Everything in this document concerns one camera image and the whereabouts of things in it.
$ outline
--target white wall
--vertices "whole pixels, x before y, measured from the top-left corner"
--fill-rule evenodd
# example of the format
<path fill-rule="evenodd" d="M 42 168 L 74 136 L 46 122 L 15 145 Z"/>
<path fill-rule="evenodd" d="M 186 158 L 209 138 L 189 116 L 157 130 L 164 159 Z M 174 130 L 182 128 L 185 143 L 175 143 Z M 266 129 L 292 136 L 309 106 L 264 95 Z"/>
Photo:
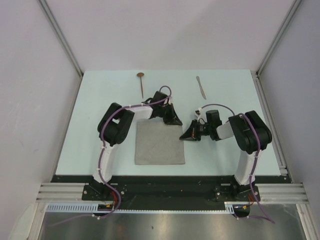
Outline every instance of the white wall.
<path fill-rule="evenodd" d="M 302 2 L 261 80 L 294 181 L 320 224 L 320 1 Z"/>
<path fill-rule="evenodd" d="M 80 80 L 36 0 L 0 3 L 0 239 L 48 181 Z"/>
<path fill-rule="evenodd" d="M 257 70 L 293 0 L 48 0 L 82 70 Z"/>

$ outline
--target gray towel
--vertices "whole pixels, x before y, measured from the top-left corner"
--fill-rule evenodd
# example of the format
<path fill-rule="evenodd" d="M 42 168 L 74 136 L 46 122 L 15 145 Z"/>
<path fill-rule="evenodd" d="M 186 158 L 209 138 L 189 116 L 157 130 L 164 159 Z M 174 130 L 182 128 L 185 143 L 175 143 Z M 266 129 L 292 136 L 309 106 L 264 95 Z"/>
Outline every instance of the gray towel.
<path fill-rule="evenodd" d="M 140 121 L 136 125 L 136 165 L 185 164 L 184 142 L 179 140 L 182 126 L 162 121 Z"/>

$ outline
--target gray utensil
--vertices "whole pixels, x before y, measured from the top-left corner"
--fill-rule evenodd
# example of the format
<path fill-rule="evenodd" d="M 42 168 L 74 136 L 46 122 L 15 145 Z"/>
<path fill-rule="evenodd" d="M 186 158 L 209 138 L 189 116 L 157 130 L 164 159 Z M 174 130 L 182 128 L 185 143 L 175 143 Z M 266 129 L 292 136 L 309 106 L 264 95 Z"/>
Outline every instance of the gray utensil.
<path fill-rule="evenodd" d="M 203 97 L 205 100 L 207 100 L 206 95 L 205 95 L 205 91 L 204 91 L 204 89 L 203 89 L 202 86 L 201 86 L 201 82 L 200 82 L 199 76 L 196 76 L 195 78 L 196 78 L 196 80 L 198 81 L 198 84 L 199 84 L 199 87 L 200 87 L 200 91 L 201 91 L 202 97 Z"/>

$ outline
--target purple cable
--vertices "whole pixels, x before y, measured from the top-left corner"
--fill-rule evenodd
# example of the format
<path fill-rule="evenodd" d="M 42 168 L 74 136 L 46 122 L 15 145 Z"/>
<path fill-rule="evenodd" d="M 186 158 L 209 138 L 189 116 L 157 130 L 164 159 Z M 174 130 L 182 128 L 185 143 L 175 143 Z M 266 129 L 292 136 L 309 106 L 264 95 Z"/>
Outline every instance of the purple cable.
<path fill-rule="evenodd" d="M 255 173 L 255 169 L 257 167 L 257 163 L 258 163 L 258 156 L 259 156 L 259 152 L 261 150 L 261 144 L 260 144 L 260 140 L 259 140 L 259 137 L 258 137 L 258 134 L 254 128 L 254 126 L 252 125 L 251 121 L 249 120 L 249 118 L 243 114 L 243 113 L 239 113 L 239 116 L 243 117 L 247 123 L 249 124 L 254 136 L 255 136 L 255 139 L 257 141 L 257 144 L 258 144 L 258 150 L 256 151 L 255 153 L 255 156 L 254 156 L 254 162 L 253 162 L 253 167 L 252 167 L 252 170 L 250 172 L 250 176 L 249 176 L 249 185 L 250 185 L 250 189 L 251 189 L 251 192 L 252 192 L 252 196 L 254 197 L 256 203 L 258 204 L 261 212 L 263 212 L 263 214 L 265 216 L 256 216 L 256 215 L 253 215 L 253 216 L 248 216 L 248 217 L 238 217 L 236 215 L 236 213 L 234 213 L 234 215 L 238 218 L 238 219 L 248 219 L 248 218 L 252 218 L 252 219 L 265 219 L 265 220 L 268 220 L 270 221 L 271 223 L 275 224 L 276 222 L 274 220 L 271 219 L 271 217 L 268 216 L 268 214 L 265 212 L 264 208 L 262 207 L 261 203 L 259 202 L 257 196 L 255 195 L 255 191 L 254 191 L 254 187 L 252 186 L 252 176 L 253 174 Z"/>
<path fill-rule="evenodd" d="M 225 106 L 225 105 L 222 105 L 222 104 L 218 104 L 218 103 L 210 103 L 210 104 L 204 105 L 204 106 L 201 107 L 201 108 L 204 109 L 204 108 L 209 107 L 209 106 L 219 106 L 219 107 L 223 107 L 223 108 L 225 108 L 225 109 L 228 109 L 228 110 L 232 113 L 233 116 L 235 115 L 235 112 L 234 112 L 231 108 L 229 108 L 229 107 L 227 107 L 227 106 Z"/>
<path fill-rule="evenodd" d="M 99 174 L 102 182 L 103 182 L 108 188 L 110 188 L 112 191 L 114 191 L 114 192 L 117 194 L 117 196 L 118 196 L 118 201 L 119 201 L 119 202 L 118 202 L 117 206 L 116 206 L 112 211 L 110 211 L 109 213 L 107 213 L 107 214 L 104 215 L 104 216 L 100 216 L 100 219 L 107 218 L 108 216 L 110 216 L 111 214 L 113 214 L 113 213 L 120 207 L 120 204 L 121 204 L 121 195 L 120 195 L 120 193 L 119 193 L 114 187 L 112 187 L 111 185 L 109 185 L 109 184 L 104 180 L 104 178 L 103 178 L 103 176 L 102 176 L 102 173 L 101 173 L 101 161 L 102 161 L 102 156 L 103 156 L 103 154 L 104 154 L 105 147 L 106 147 L 106 141 L 105 141 L 105 139 L 104 139 L 104 134 L 103 134 L 103 133 L 105 132 L 105 129 L 106 129 L 108 123 L 114 118 L 114 116 L 115 116 L 117 113 L 119 113 L 119 112 L 122 111 L 123 109 L 137 108 L 137 107 L 141 107 L 141 106 L 152 106 L 152 105 L 159 104 L 159 103 L 162 103 L 162 102 L 165 102 L 166 100 L 168 100 L 168 99 L 171 97 L 171 95 L 172 95 L 171 88 L 170 88 L 169 86 L 167 86 L 167 85 L 164 85 L 164 86 L 162 86 L 162 87 L 160 88 L 159 91 L 161 91 L 163 88 L 169 89 L 169 92 L 170 92 L 169 95 L 168 95 L 166 98 L 164 98 L 164 99 L 162 99 L 162 100 L 159 100 L 159 101 L 156 101 L 156 102 L 153 102 L 153 103 L 147 103 L 147 104 L 141 103 L 141 104 L 137 104 L 137 105 L 123 106 L 123 107 L 119 108 L 118 110 L 116 110 L 116 111 L 106 120 L 106 122 L 105 122 L 104 125 L 103 125 L 103 128 L 102 128 L 102 130 L 101 130 L 101 135 L 100 135 L 100 136 L 101 136 L 101 140 L 102 140 L 102 142 L 103 142 L 103 147 L 104 147 L 104 148 L 101 150 L 100 156 L 99 156 L 99 161 L 98 161 L 98 169 L 99 169 L 99 170 L 98 170 L 98 174 Z M 53 227 L 53 226 L 56 226 L 56 225 L 60 225 L 60 224 L 63 224 L 63 223 L 67 223 L 67 222 L 72 221 L 72 220 L 77 219 L 77 218 L 88 217 L 88 216 L 92 216 L 92 214 L 77 215 L 77 216 L 74 216 L 74 217 L 70 217 L 70 218 L 68 218 L 68 219 L 65 219 L 65 220 L 63 220 L 63 221 L 59 221 L 59 222 L 54 223 L 54 224 L 50 224 L 49 226 L 50 226 L 50 227 Z"/>

